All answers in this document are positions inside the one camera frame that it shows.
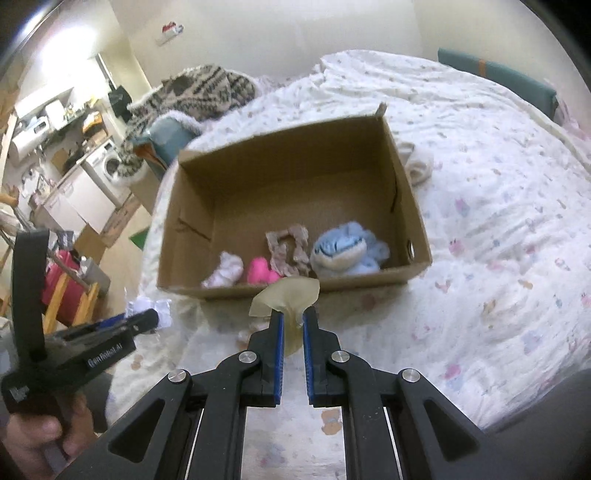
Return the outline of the left hand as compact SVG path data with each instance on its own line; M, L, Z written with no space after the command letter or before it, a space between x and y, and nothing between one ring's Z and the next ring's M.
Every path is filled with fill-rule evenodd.
M8 454L26 479L53 479L55 474L47 462L43 448L63 440L68 459L77 457L97 439L92 413L84 394L77 393L72 403L71 428L62 432L60 422L52 416L11 415L1 432Z

